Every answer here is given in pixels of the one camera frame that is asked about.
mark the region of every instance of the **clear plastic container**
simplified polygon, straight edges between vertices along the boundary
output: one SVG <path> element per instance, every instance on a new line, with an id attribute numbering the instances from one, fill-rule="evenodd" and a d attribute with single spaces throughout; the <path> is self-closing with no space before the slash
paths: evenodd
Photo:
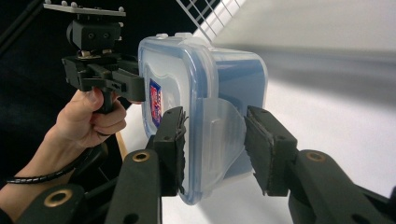
<path id="1" fill-rule="evenodd" d="M 244 150 L 248 105 L 262 107 L 266 68 L 250 52 L 215 49 L 191 34 L 145 38 L 138 50 L 147 100 L 147 136 L 156 133 L 163 112 L 182 105 L 185 126 L 184 194 L 187 204 L 210 195 L 224 178 L 251 171 Z"/>

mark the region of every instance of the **label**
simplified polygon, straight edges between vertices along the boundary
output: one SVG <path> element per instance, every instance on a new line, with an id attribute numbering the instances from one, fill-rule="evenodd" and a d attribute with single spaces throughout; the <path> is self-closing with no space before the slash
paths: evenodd
<path id="1" fill-rule="evenodd" d="M 161 86 L 152 79 L 149 80 L 149 102 L 152 122 L 158 128 L 163 118 L 162 93 Z"/>

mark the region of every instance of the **black sleeve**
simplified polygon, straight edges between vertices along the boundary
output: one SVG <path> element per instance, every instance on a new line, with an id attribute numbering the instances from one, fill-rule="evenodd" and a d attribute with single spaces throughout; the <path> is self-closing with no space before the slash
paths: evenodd
<path id="1" fill-rule="evenodd" d="M 0 208 L 0 224 L 12 224 L 11 218 Z"/>

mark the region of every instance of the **hand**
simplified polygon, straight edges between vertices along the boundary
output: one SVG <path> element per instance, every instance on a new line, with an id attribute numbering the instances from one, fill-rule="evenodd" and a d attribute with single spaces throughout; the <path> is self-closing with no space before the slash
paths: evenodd
<path id="1" fill-rule="evenodd" d="M 102 93 L 96 88 L 89 92 L 77 91 L 58 115 L 53 127 L 57 137 L 76 148 L 85 149 L 99 145 L 111 134 L 125 128 L 126 111 L 115 94 L 111 113 L 94 113 L 103 101 Z"/>

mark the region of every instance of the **person's arm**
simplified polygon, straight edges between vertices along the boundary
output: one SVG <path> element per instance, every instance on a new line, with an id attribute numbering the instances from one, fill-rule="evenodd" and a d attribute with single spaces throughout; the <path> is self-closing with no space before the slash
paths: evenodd
<path id="1" fill-rule="evenodd" d="M 104 142 L 108 136 L 126 126 L 126 111 L 117 99 L 109 114 L 96 114 L 103 104 L 102 93 L 77 91 L 58 115 L 56 124 L 47 132 L 30 162 L 17 177 L 48 175 L 63 169 L 87 147 Z M 16 221 L 32 200 L 53 186 L 67 183 L 71 173 L 49 182 L 31 185 L 7 184 L 0 190 L 0 208 Z"/>

